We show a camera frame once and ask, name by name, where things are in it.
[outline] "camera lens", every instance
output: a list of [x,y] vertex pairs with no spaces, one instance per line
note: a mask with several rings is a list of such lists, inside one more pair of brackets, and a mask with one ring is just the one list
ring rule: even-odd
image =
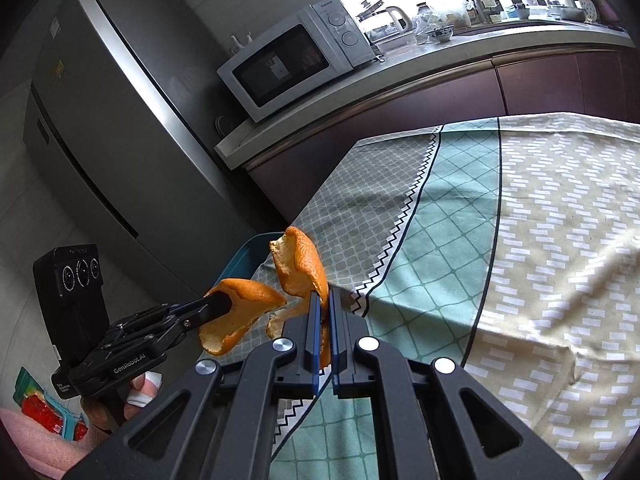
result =
[[89,285],[89,266],[86,261],[80,260],[76,265],[76,274],[78,275],[78,283],[82,286]]
[[93,260],[91,260],[91,275],[94,278],[97,278],[99,274],[100,274],[100,265],[98,265],[98,260],[94,258]]
[[62,284],[65,286],[66,290],[69,291],[72,291],[74,285],[76,284],[74,272],[69,266],[66,266],[64,269],[62,269]]

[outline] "triangular cutout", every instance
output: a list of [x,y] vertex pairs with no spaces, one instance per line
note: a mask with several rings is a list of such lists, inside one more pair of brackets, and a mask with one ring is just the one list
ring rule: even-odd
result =
[[183,392],[129,439],[129,447],[154,460],[164,456],[191,395]]
[[522,443],[520,435],[473,391],[464,389],[460,391],[460,397],[480,439],[482,450],[488,458],[501,455]]

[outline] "silver screw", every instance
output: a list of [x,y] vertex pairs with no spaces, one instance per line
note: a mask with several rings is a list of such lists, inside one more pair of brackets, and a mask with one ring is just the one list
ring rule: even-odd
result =
[[216,362],[211,359],[203,359],[196,363],[196,372],[200,375],[211,375],[216,371]]
[[363,350],[371,352],[380,346],[380,342],[375,337],[361,337],[358,340],[358,346]]
[[453,370],[456,369],[456,364],[451,359],[447,359],[446,357],[441,357],[440,359],[436,359],[433,367],[436,368],[441,374],[450,374]]
[[293,341],[291,339],[287,339],[286,337],[281,337],[271,343],[271,346],[273,346],[273,349],[277,352],[286,352],[293,348]]

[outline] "camera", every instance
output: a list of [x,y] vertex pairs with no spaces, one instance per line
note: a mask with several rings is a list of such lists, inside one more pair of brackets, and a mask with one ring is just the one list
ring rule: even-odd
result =
[[78,393],[68,380],[103,338],[109,316],[102,296],[100,257],[95,244],[57,247],[33,263],[42,317],[60,366],[52,375],[62,399]]

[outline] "patterned tablecloth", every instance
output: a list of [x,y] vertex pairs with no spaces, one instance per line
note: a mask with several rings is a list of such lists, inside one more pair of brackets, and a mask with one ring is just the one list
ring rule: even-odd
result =
[[[639,142],[640,126],[576,114],[374,137],[294,225],[373,335],[462,362],[601,479],[640,425]],[[280,288],[271,259],[254,278]],[[223,361],[266,341],[265,323]],[[368,400],[328,387],[281,412],[271,479],[378,477]]]

